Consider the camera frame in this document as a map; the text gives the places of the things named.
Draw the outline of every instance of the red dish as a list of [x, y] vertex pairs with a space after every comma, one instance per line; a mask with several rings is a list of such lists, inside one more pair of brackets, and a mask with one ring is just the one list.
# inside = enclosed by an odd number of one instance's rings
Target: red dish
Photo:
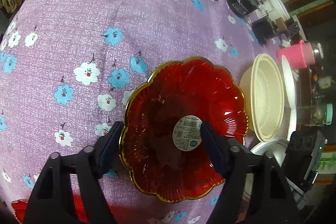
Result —
[[173, 129], [187, 115], [244, 143], [244, 96], [231, 74], [202, 57], [166, 62], [133, 92], [126, 106], [120, 158], [139, 191], [177, 203], [201, 198], [224, 181], [202, 143], [191, 151], [174, 145]]

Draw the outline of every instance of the floral tablecloth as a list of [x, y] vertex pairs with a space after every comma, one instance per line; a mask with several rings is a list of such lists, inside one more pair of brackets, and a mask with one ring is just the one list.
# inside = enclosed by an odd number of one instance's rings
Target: floral tablecloth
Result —
[[[278, 43], [259, 45], [226, 0], [25, 0], [0, 45], [0, 195], [28, 199], [50, 153], [94, 144], [158, 65], [199, 55], [239, 82]], [[118, 162], [100, 185], [120, 224], [206, 223], [222, 188], [167, 204], [137, 191]]]

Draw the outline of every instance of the white plate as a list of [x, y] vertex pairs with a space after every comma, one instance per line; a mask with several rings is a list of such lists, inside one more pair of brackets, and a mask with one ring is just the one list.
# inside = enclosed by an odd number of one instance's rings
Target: white plate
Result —
[[[251, 152], [256, 155], [263, 155], [266, 151], [270, 151], [273, 153], [278, 164], [281, 166], [286, 156], [286, 149], [288, 143], [289, 142], [287, 140], [281, 138], [275, 138], [274, 140], [267, 143], [263, 142], [258, 143], [255, 147], [251, 149]], [[247, 174], [245, 181], [245, 188], [243, 191], [244, 200], [246, 201], [250, 200], [252, 187], [253, 187], [253, 174]]]
[[284, 90], [286, 93], [286, 99], [288, 101], [289, 107], [291, 109], [296, 109], [295, 82], [291, 67], [288, 63], [287, 58], [284, 55], [281, 56], [281, 65], [282, 65], [282, 77], [283, 77]]

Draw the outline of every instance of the plastic container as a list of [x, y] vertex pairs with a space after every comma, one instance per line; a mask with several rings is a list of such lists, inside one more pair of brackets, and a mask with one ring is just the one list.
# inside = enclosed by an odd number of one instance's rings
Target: plastic container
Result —
[[321, 104], [297, 108], [297, 123], [306, 126], [330, 125], [333, 118], [333, 105]]
[[278, 60], [281, 61], [281, 56], [284, 55], [291, 69], [303, 69], [309, 65], [315, 64], [314, 51], [309, 42], [305, 43], [300, 40], [298, 44], [282, 48], [277, 51]]
[[284, 115], [284, 87], [277, 64], [268, 54], [259, 54], [244, 72], [240, 83], [245, 96], [249, 128], [261, 142], [277, 135]]

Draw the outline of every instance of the white bowl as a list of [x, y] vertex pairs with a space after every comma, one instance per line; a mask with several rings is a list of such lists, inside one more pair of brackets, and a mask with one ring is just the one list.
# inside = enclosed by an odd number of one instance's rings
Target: white bowl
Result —
[[284, 88], [277, 64], [268, 54], [259, 54], [240, 83], [249, 117], [249, 128], [261, 142], [277, 134], [284, 115]]
[[[255, 147], [251, 149], [251, 152], [256, 155], [263, 155], [265, 152], [270, 151], [273, 153], [274, 158], [281, 166], [285, 156], [286, 156], [286, 149], [288, 146], [288, 141], [275, 138], [271, 142], [267, 143], [258, 143]], [[246, 175], [245, 187], [243, 191], [243, 199], [245, 201], [249, 201], [251, 198], [251, 192], [253, 187], [253, 174]]]

